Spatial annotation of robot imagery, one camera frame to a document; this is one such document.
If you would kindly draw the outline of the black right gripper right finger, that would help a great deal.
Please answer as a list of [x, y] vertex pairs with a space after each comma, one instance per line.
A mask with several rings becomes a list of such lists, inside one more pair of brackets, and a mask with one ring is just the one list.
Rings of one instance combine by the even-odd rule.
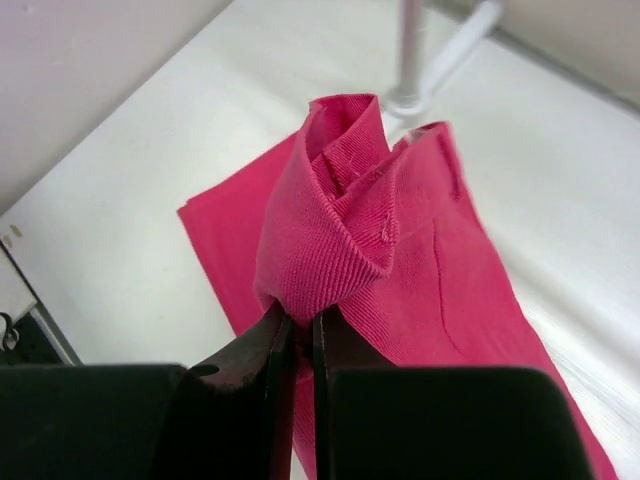
[[321, 479], [590, 479], [567, 401], [520, 367], [398, 367], [332, 307], [313, 321]]

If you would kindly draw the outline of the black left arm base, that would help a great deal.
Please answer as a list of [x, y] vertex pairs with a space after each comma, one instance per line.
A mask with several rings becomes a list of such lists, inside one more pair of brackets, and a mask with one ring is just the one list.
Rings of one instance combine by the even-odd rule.
[[63, 361], [31, 314], [15, 321], [1, 313], [2, 367], [16, 365], [54, 365]]

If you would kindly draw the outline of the pink trousers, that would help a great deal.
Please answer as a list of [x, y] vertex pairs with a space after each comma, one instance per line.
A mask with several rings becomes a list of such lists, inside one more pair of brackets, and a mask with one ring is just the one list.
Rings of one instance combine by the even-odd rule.
[[279, 302], [302, 338], [337, 305], [399, 366], [558, 370], [525, 318], [449, 127], [389, 145], [378, 99], [314, 100], [300, 129], [179, 216], [236, 334]]

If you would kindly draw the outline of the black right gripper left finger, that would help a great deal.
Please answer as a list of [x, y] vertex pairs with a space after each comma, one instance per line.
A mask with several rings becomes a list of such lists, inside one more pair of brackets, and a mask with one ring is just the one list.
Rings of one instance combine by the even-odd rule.
[[286, 479], [293, 325], [271, 306], [201, 363], [1, 372], [5, 479]]

